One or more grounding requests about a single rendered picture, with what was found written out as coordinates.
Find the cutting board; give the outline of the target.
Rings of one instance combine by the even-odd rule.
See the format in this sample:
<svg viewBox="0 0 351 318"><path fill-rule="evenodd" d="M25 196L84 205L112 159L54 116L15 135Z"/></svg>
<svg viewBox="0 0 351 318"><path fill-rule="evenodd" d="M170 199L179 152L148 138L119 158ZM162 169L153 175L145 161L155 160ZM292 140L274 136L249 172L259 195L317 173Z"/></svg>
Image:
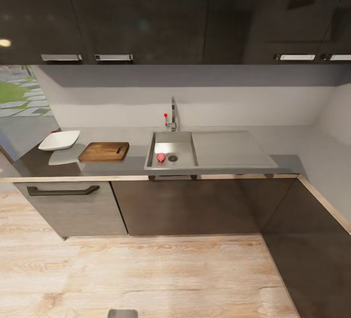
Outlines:
<svg viewBox="0 0 351 318"><path fill-rule="evenodd" d="M119 150L122 152L119 154ZM128 142L91 142L80 154L80 161L122 161L129 148Z"/></svg>

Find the vidalia onion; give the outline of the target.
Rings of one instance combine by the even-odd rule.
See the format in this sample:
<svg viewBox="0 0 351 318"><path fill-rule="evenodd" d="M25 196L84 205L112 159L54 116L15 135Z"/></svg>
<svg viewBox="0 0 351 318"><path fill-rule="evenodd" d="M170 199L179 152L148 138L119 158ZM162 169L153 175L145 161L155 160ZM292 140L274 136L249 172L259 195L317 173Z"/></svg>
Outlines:
<svg viewBox="0 0 351 318"><path fill-rule="evenodd" d="M165 160L165 155L164 153L159 153L157 156L156 156L157 160L159 161L164 161Z"/></svg>

